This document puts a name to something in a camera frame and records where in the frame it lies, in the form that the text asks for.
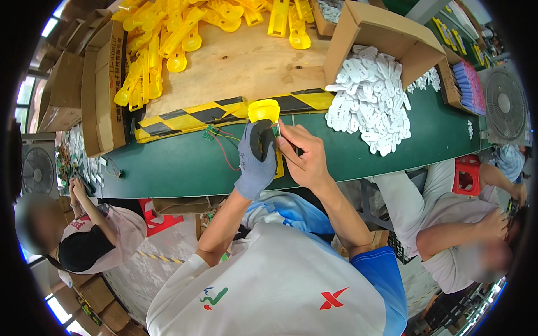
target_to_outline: fan grille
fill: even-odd
[[[28,194],[50,194],[54,169],[48,153],[40,147],[31,148],[23,159],[23,187]]]
[[[499,95],[503,109],[507,108],[506,97],[509,99],[509,109],[503,112],[499,105]],[[487,81],[486,87],[487,114],[495,130],[506,140],[517,139],[525,128],[527,105],[523,91],[515,79],[507,72],[497,70]]]

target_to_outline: blue sleeve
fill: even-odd
[[[383,335],[401,335],[407,325],[407,300],[392,247],[357,254],[350,263],[370,281],[385,301]]]

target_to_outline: red wire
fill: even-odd
[[[221,142],[217,139],[217,136],[212,134],[212,133],[209,133],[211,135],[213,135],[213,138],[215,138],[215,140],[217,140],[218,144],[221,146],[221,149],[222,149],[222,153],[224,154],[224,158],[226,159],[226,162],[228,163],[228,166],[230,166],[231,169],[233,170],[241,170],[241,168],[234,168],[232,167],[232,165],[230,164],[230,161],[228,161],[228,157],[226,156],[226,152],[224,151],[224,147],[222,147],[222,144]]]
[[[220,130],[220,129],[218,129],[218,128],[217,128],[217,131],[220,131],[220,132],[222,132],[222,133],[224,133],[224,134],[233,135],[232,133],[224,132],[223,130]]]

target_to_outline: yellow black hazard tape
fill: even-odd
[[[334,94],[323,89],[309,89],[270,97],[278,101],[280,114],[316,113],[329,109]],[[134,131],[140,144],[174,135],[204,130],[208,125],[222,127],[246,123],[248,106],[254,101],[243,97],[224,99],[165,113],[156,117],[140,116]]]
[[[175,262],[175,263],[179,263],[179,264],[185,262],[185,260],[176,259],[176,258],[170,258],[169,256],[154,255],[154,254],[151,254],[151,253],[144,253],[142,251],[137,251],[137,253],[140,254],[140,255],[143,255],[143,256],[148,256],[150,258],[157,259],[157,260],[163,260],[163,261],[166,261],[166,262]]]

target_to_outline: white t-shirt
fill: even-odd
[[[448,192],[435,203],[421,230],[440,223],[477,223],[496,208],[499,208],[499,196],[492,185],[484,187],[478,199],[462,198]],[[465,263],[462,260],[476,257],[469,253],[469,249],[463,249],[461,246],[450,247],[423,261],[422,265],[431,273],[443,292],[454,293],[473,283],[463,272]],[[415,241],[409,255],[418,254]]]
[[[116,245],[88,214],[75,219],[63,231],[58,250],[60,264],[73,273],[95,274],[119,266],[131,259],[146,238],[146,222],[135,212],[109,204],[97,209],[116,234]]]
[[[407,302],[394,251],[348,262],[317,236],[256,225],[212,268],[193,254],[156,295],[151,336],[397,335]]]

